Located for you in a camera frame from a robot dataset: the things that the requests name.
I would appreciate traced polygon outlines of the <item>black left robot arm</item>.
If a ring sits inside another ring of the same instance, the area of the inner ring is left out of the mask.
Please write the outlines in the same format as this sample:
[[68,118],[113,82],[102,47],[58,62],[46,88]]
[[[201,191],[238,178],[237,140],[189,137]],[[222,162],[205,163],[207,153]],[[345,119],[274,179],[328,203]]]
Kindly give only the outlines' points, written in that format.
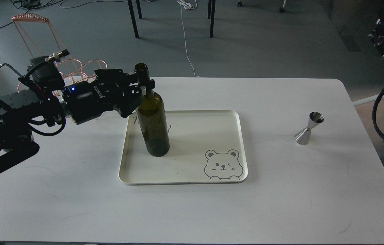
[[0,98],[0,173],[38,153],[33,133],[57,135],[68,117],[77,125],[113,110],[127,118],[155,87],[144,63],[133,74],[98,69],[94,81],[66,86],[55,62],[68,55],[65,49],[31,59],[27,74],[19,77],[28,90]]

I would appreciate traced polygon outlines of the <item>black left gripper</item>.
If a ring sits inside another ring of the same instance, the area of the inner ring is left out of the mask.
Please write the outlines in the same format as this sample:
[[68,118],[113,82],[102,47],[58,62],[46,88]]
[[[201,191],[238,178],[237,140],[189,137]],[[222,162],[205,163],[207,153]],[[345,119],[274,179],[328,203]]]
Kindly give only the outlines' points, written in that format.
[[142,103],[142,96],[153,96],[155,81],[139,82],[136,73],[97,69],[95,75],[92,82],[78,82],[63,88],[65,114],[77,125],[106,111],[117,111],[122,118],[127,118]]

